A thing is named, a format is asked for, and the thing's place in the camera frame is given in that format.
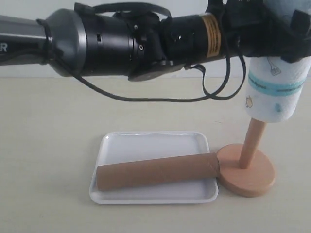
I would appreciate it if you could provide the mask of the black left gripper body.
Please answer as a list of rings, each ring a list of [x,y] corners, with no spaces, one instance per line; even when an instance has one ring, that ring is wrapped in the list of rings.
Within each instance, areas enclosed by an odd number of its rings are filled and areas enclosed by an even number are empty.
[[[206,13],[215,16],[220,42],[208,61],[227,57],[280,57],[295,60],[295,33],[262,0],[210,0]]]

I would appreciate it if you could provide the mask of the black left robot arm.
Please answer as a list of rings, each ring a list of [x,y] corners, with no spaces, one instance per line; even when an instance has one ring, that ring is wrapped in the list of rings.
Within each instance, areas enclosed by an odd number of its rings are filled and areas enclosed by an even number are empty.
[[[203,13],[179,17],[152,3],[116,2],[0,18],[1,65],[48,64],[65,77],[138,82],[238,56],[293,63],[310,54],[310,12],[295,5],[281,16],[262,0],[210,0]]]

